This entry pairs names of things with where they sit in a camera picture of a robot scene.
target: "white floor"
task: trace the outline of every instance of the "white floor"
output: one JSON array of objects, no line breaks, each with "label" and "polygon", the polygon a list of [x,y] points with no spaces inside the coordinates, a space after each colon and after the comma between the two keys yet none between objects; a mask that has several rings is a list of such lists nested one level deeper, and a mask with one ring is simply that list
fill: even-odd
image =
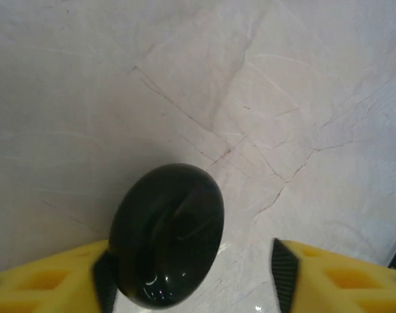
[{"label": "white floor", "polygon": [[211,272],[170,312],[277,312],[272,237],[385,264],[396,0],[0,0],[0,271],[106,238],[168,162],[226,205]]}]

